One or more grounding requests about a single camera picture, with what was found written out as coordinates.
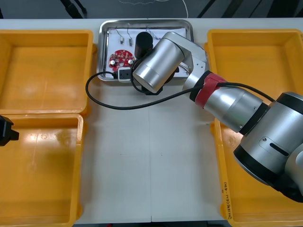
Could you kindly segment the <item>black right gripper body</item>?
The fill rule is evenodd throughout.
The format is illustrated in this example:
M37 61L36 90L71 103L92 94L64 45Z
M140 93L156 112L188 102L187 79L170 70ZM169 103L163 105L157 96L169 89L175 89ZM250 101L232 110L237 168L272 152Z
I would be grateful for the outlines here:
M141 86L141 91L146 94L147 96L157 96L163 91L163 87L161 87L156 93L153 93L146 89L145 87Z

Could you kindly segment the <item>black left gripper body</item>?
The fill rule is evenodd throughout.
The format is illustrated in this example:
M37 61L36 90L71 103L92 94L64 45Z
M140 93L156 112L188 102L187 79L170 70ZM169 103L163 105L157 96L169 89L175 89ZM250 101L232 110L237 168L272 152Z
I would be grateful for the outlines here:
M5 146L12 140L12 125L13 122L4 116L0 116L0 146Z

